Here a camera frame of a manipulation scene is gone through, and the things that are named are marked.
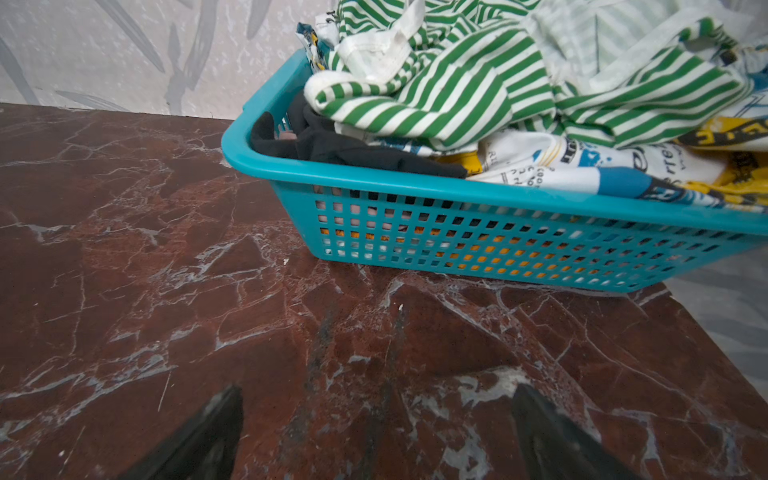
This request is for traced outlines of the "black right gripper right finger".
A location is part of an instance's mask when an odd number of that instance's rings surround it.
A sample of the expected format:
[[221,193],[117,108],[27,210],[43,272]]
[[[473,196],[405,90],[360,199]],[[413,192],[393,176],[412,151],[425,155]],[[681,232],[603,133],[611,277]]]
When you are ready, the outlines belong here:
[[531,479],[639,477],[530,385],[516,388],[512,416]]

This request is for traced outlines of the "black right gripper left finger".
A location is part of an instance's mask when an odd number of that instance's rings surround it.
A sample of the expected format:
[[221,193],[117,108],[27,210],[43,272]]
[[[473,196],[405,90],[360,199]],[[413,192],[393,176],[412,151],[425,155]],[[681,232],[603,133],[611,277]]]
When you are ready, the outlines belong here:
[[243,422],[242,390],[230,385],[119,477],[229,479]]

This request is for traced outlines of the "green white striped shirt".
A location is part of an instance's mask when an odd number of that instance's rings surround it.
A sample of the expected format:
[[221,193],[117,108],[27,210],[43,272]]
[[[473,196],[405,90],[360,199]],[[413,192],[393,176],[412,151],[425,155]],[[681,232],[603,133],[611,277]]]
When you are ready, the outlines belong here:
[[507,127],[610,147],[676,139],[745,98],[731,1],[344,1],[304,88],[338,125],[437,151]]

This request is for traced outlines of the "teal plastic laundry basket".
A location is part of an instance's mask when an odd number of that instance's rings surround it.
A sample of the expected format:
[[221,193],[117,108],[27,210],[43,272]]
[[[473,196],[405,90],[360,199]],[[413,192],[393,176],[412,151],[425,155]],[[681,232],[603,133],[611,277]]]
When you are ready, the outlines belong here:
[[767,241],[763,214],[264,156],[253,124],[283,122],[311,73],[297,52],[244,105],[222,151],[269,181],[323,260],[632,292]]

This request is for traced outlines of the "black garment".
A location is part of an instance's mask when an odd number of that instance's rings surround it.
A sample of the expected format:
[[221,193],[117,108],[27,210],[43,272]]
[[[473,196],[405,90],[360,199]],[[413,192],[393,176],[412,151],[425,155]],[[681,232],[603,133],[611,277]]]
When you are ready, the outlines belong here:
[[267,112],[252,127],[249,140],[251,149],[262,155],[284,159],[446,178],[464,179],[468,176],[467,170],[457,164],[439,163],[386,146],[371,146],[336,133],[334,122],[316,113],[302,92],[294,96],[287,115],[296,135],[294,139],[277,139],[274,118]]

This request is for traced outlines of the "white yellow blue printed garment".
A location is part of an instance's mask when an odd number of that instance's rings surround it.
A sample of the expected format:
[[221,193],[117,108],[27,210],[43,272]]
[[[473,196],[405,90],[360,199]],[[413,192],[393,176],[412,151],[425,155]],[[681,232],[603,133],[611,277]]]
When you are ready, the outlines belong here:
[[725,152],[697,153],[672,138],[617,147],[599,129],[570,127],[538,48],[509,22],[420,30],[384,83],[347,69],[337,52],[304,86],[335,132],[502,185],[764,212],[767,199],[732,175]]

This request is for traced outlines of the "pale green striped garment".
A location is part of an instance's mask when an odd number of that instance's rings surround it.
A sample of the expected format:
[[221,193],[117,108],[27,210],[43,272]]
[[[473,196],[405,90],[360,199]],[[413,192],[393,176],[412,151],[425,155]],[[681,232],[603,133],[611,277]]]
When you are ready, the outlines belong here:
[[712,49],[742,40],[755,22],[721,1],[542,1],[522,27],[553,84],[597,94],[618,88],[667,47]]

